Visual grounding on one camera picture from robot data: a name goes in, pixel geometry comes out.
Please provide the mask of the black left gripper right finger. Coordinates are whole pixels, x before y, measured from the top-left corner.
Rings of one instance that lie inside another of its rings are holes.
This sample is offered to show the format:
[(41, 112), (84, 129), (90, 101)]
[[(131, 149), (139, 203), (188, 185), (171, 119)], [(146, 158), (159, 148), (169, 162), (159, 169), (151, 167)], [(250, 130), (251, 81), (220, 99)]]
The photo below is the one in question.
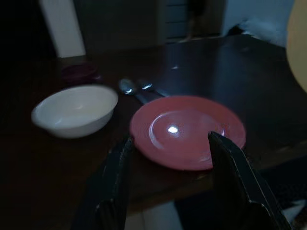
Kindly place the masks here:
[(230, 139), (209, 132), (213, 188), (227, 230), (290, 230), (267, 182)]

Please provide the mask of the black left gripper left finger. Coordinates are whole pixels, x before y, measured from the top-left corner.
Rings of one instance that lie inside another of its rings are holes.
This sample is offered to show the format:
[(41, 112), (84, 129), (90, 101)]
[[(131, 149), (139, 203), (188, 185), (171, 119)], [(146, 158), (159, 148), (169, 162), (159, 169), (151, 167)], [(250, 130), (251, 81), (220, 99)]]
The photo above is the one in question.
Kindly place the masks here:
[(90, 176), (71, 224), (72, 230), (123, 230), (130, 178), (132, 138), (117, 143)]

